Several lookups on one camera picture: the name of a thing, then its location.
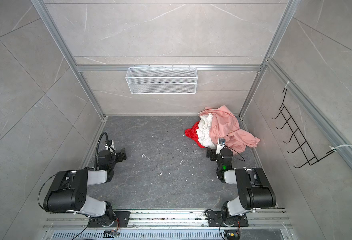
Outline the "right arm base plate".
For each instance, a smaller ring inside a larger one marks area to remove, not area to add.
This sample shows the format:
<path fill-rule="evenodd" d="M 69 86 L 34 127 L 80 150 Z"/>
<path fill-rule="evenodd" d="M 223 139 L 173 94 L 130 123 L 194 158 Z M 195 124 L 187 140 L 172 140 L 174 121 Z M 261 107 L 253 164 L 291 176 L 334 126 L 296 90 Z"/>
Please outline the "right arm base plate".
<path fill-rule="evenodd" d="M 205 210 L 204 214 L 209 221 L 210 227 L 248 227 L 249 226 L 246 215 L 223 217 L 221 211 L 213 211 L 211 209 Z"/>

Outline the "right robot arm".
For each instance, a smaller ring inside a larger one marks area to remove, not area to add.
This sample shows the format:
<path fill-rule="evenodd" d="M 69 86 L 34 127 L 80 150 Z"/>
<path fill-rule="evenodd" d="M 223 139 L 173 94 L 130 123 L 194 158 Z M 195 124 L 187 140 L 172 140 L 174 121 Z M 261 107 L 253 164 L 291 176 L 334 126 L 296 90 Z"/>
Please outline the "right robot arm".
<path fill-rule="evenodd" d="M 217 163 L 218 180 L 224 184 L 236 185 L 238 191 L 238 196 L 225 202 L 220 211 L 205 210 L 210 227 L 247 227 L 247 213 L 276 206 L 276 195 L 262 168 L 234 169 L 233 152 L 229 148 L 223 148 L 219 153 L 208 148 L 206 157 Z"/>

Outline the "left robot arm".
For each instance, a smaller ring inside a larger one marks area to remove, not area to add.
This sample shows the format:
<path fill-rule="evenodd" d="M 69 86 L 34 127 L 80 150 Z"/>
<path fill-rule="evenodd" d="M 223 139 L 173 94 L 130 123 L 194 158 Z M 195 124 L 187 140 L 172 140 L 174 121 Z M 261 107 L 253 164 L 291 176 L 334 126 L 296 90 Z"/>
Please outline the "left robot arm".
<path fill-rule="evenodd" d="M 109 183 L 114 167 L 127 159 L 125 149 L 114 153 L 102 150 L 97 156 L 97 170 L 61 171 L 55 178 L 44 199 L 44 210 L 49 213 L 75 213 L 90 218 L 90 228 L 127 227 L 130 212 L 114 212 L 112 204 L 87 195 L 89 186 Z"/>

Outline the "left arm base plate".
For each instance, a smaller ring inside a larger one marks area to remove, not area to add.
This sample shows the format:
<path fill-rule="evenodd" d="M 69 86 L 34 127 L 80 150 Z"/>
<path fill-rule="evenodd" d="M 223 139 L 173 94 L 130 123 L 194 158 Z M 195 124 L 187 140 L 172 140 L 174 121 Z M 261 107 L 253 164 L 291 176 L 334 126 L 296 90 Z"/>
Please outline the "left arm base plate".
<path fill-rule="evenodd" d="M 92 217 L 88 223 L 88 228 L 126 228 L 130 219 L 131 212 L 117 211 L 113 214 L 105 214 L 101 217 Z"/>

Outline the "red cloth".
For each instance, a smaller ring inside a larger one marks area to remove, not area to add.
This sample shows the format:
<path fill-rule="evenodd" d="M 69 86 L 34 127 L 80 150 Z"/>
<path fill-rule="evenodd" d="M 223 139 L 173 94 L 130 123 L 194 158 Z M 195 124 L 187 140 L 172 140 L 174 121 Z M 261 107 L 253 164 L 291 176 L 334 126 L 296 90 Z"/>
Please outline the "red cloth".
<path fill-rule="evenodd" d="M 199 137 L 197 130 L 199 129 L 199 121 L 197 121 L 190 129 L 185 130 L 185 136 L 192 139 L 200 148 L 204 149 L 205 147 L 199 142 Z"/>

